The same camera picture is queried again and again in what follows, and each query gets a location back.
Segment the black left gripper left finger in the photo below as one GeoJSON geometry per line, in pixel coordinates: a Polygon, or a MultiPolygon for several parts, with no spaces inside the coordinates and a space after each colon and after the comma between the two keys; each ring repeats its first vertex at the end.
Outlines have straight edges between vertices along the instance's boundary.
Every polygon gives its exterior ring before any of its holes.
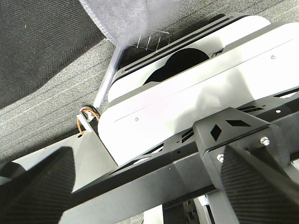
{"type": "Polygon", "coordinates": [[[61,147],[0,187],[2,224],[57,224],[75,183],[73,149],[61,147]]]}

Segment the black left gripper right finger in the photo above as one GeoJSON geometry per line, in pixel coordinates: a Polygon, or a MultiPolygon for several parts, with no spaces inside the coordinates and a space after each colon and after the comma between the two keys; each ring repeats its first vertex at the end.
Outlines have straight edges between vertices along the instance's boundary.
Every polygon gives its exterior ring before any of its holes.
{"type": "Polygon", "coordinates": [[[239,223],[299,222],[299,185],[251,153],[225,147],[221,182],[239,223]]]}

